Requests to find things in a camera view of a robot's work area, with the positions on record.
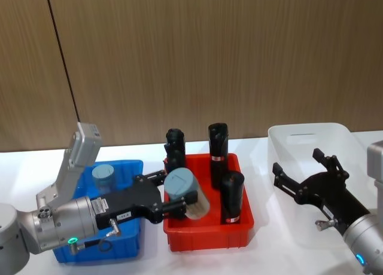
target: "white tabletop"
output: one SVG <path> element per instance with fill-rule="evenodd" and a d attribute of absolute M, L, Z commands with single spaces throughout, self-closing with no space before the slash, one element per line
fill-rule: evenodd
<path fill-rule="evenodd" d="M 365 149 L 383 139 L 383 131 L 354 135 Z M 208 142 L 190 142 L 186 149 L 188 154 L 209 152 Z M 230 140 L 229 152 L 238 156 L 256 222 L 256 234 L 247 247 L 172 253 L 163 224 L 143 222 L 137 258 L 72 265 L 58 263 L 48 251 L 31 255 L 19 274 L 362 274 L 346 245 L 326 250 L 295 243 L 277 200 L 281 192 L 275 193 L 269 179 L 267 138 Z M 165 155 L 163 144 L 116 146 L 101 148 L 97 161 L 141 159 L 145 174 L 162 169 Z M 0 154 L 0 202 L 24 211 L 36 209 L 35 195 L 56 179 L 62 156 L 63 150 Z"/>

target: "black cylinder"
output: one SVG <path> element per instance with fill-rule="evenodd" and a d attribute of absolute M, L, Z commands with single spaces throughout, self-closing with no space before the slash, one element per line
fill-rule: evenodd
<path fill-rule="evenodd" d="M 169 173 L 179 167 L 186 167 L 185 136 L 180 129 L 170 129 L 166 133 L 165 169 Z"/>
<path fill-rule="evenodd" d="M 221 180 L 228 171 L 228 140 L 227 124 L 215 123 L 209 126 L 211 186 L 216 190 L 219 190 Z"/>
<path fill-rule="evenodd" d="M 221 223 L 239 223 L 245 177 L 229 171 L 221 181 Z"/>

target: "red plastic crate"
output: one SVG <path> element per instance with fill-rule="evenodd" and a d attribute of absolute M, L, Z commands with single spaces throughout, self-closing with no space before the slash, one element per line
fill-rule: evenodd
<path fill-rule="evenodd" d="M 229 170 L 241 171 L 235 154 L 229 154 L 228 160 Z M 220 192 L 211 187 L 210 155 L 186 155 L 186 165 L 197 177 L 199 185 L 208 198 L 210 211 L 200 220 L 188 218 L 164 220 L 163 230 L 168 235 L 171 251 L 247 246 L 251 240 L 250 231 L 254 226 L 254 219 L 245 188 L 240 223 L 221 225 L 221 198 Z"/>

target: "wood grain panel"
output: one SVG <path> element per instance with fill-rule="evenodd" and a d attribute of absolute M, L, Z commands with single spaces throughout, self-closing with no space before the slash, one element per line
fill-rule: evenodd
<path fill-rule="evenodd" d="M 109 145 L 170 127 L 383 129 L 383 0 L 51 0 L 80 118 Z"/>
<path fill-rule="evenodd" d="M 47 0 L 0 0 L 0 151 L 67 146 L 77 117 Z"/>

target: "blue plastic crate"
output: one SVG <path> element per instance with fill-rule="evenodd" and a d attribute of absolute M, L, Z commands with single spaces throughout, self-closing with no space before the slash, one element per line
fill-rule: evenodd
<path fill-rule="evenodd" d="M 73 198 L 79 198 L 85 195 L 93 198 L 100 195 L 92 179 L 92 170 L 100 164 L 110 164 L 113 166 L 118 190 L 131 186 L 133 176 L 142 174 L 142 168 L 144 166 L 141 160 L 100 161 L 95 163 L 92 167 L 87 167 L 81 175 Z M 96 245 L 83 249 L 73 256 L 69 251 L 69 246 L 64 246 L 53 250 L 57 261 L 61 263 L 83 262 L 137 256 L 139 251 L 140 219 L 127 221 L 119 226 L 121 236 L 108 238 L 108 241 L 111 242 L 113 246 L 108 252 L 101 252 Z M 79 241 L 79 243 L 104 238 L 109 231 L 111 231 L 111 228 L 100 230 L 97 236 L 86 238 L 85 240 Z"/>

